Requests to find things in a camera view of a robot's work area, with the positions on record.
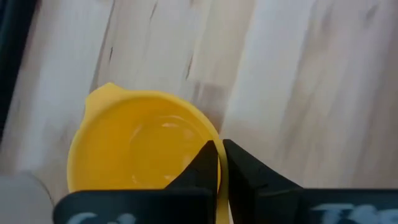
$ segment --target yellow bowl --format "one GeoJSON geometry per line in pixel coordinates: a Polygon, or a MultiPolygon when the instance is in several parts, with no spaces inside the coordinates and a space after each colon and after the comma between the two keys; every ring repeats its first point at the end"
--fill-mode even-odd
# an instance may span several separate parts
{"type": "Polygon", "coordinates": [[[190,103],[159,91],[128,91],[112,83],[86,99],[85,117],[69,151],[70,192],[162,189],[208,140],[220,164],[217,223],[228,223],[228,164],[210,121],[190,103]]]}

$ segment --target wood grain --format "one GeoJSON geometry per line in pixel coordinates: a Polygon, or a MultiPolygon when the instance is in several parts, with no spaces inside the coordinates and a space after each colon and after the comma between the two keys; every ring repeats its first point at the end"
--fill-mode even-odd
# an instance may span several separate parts
{"type": "Polygon", "coordinates": [[[30,29],[4,138],[3,174],[30,170],[67,194],[69,146],[83,116],[112,1],[43,0],[30,29]]]}
{"type": "Polygon", "coordinates": [[[219,129],[253,8],[254,0],[116,1],[93,89],[113,82],[173,93],[219,129]]]}
{"type": "Polygon", "coordinates": [[[304,186],[397,187],[397,7],[259,1],[223,136],[304,186]]]}

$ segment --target bowl handle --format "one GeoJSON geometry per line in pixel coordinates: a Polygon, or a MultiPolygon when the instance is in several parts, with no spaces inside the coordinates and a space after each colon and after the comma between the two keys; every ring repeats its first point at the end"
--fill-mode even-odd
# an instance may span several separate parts
{"type": "Polygon", "coordinates": [[[113,83],[107,83],[90,93],[86,98],[85,115],[81,124],[94,118],[110,104],[123,98],[128,91],[113,83]]]}

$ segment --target wooden floor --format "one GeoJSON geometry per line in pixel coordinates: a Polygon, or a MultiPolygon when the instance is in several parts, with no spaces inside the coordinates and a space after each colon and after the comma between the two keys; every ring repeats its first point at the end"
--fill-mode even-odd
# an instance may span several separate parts
{"type": "Polygon", "coordinates": [[[84,100],[176,94],[306,187],[398,187],[395,0],[43,0],[1,144],[59,200],[84,100]]]}

